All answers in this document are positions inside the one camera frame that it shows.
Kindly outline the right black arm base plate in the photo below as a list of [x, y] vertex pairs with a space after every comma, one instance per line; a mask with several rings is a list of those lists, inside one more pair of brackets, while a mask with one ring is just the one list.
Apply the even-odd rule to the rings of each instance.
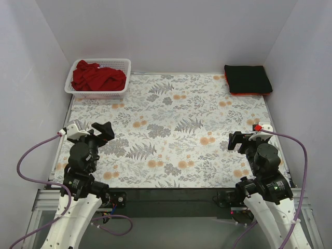
[[235, 191], [220, 191], [217, 193], [214, 201], [218, 207], [227, 209], [235, 222], [249, 225], [254, 221], [253, 213], [244, 202], [238, 198]]

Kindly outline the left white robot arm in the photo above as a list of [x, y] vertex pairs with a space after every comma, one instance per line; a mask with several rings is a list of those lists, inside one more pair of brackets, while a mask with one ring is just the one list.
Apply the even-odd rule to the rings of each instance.
[[90, 221], [99, 207], [110, 203], [109, 186], [92, 175], [99, 160], [99, 148], [113, 140], [110, 122], [93, 123], [83, 130], [78, 120], [66, 125], [66, 139], [70, 148], [64, 170], [63, 187], [54, 222], [42, 245], [43, 248], [78, 248]]

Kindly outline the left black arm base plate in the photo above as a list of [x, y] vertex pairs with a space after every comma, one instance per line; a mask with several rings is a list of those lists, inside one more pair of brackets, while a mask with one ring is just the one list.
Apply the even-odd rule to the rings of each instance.
[[123, 191], [109, 191], [101, 196], [100, 210], [112, 211], [113, 208], [123, 209], [126, 207], [127, 193]]

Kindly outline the red t shirt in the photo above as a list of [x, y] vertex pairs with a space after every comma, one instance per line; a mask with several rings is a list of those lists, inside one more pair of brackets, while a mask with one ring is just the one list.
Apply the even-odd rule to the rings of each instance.
[[80, 60], [73, 71], [71, 85], [75, 91], [121, 91], [125, 88], [126, 80], [121, 70]]

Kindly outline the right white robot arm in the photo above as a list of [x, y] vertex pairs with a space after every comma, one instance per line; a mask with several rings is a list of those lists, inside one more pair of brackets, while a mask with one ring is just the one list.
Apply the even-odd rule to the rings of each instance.
[[254, 126], [254, 133], [229, 134], [228, 150], [239, 144], [238, 152], [246, 156], [254, 176], [241, 178], [234, 198], [252, 212], [271, 248], [310, 248], [299, 219], [304, 192], [295, 204], [291, 187], [279, 171], [278, 149], [269, 144], [274, 135], [259, 124]]

